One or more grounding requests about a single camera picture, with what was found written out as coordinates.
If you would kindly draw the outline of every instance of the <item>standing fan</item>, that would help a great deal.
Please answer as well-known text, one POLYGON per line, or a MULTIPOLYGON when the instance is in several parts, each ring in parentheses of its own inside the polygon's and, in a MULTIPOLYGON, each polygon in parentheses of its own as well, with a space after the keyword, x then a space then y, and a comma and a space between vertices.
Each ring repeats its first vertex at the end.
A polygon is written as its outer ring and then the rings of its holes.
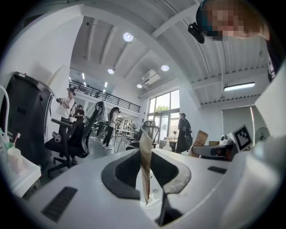
POLYGON ((265 127, 259 128, 255 133, 255 142, 264 141, 270 136, 269 131, 265 127))
POLYGON ((170 131, 169 131, 169 136, 171 138, 174 138, 174 140, 176 139, 176 134, 178 133, 178 127, 177 126, 171 126, 170 131))

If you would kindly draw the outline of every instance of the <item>pink cup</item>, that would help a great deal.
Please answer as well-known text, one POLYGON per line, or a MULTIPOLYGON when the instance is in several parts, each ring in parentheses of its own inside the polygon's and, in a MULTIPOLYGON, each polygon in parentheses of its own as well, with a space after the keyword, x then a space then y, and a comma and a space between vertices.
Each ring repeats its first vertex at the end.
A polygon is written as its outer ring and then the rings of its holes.
POLYGON ((8 159, 12 170, 15 173, 19 173, 23 169, 23 161, 21 157, 21 151, 17 148, 8 149, 8 159))

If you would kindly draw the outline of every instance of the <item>rectangular light fixture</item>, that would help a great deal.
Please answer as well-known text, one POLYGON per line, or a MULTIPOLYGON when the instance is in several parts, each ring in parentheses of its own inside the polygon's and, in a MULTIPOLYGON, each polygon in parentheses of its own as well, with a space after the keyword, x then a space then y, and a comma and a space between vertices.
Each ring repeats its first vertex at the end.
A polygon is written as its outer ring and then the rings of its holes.
POLYGON ((237 90, 237 89, 243 89, 243 88, 252 88, 255 86, 254 82, 251 83, 245 83, 245 84, 236 84, 236 85, 232 85, 232 86, 227 86, 224 87, 224 91, 232 91, 232 90, 237 90))

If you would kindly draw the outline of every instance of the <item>black railing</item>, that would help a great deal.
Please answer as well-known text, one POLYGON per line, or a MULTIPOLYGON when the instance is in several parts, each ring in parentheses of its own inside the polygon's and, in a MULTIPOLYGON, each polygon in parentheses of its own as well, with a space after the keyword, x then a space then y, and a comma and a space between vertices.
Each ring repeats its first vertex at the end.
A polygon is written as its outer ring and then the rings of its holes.
POLYGON ((135 111, 138 113, 140 111, 140 106, 138 106, 134 103, 128 102, 124 99, 118 98, 114 95, 100 91, 100 90, 93 88, 91 86, 87 86, 87 85, 78 83, 76 81, 70 81, 69 83, 70 83, 70 88, 74 88, 75 91, 81 92, 83 94, 86 94, 86 95, 89 95, 89 96, 92 96, 92 97, 95 97, 98 99, 101 99, 103 101, 110 102, 112 104, 121 106, 123 108, 127 108, 131 111, 135 111))

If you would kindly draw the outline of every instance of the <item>tree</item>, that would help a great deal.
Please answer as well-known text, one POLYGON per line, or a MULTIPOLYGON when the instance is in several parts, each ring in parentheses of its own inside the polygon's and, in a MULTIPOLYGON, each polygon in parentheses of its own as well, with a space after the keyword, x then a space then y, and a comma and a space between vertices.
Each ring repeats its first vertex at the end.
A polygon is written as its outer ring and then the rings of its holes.
POLYGON ((164 110, 169 110, 169 107, 168 106, 158 106, 156 108, 155 112, 164 111, 164 110))

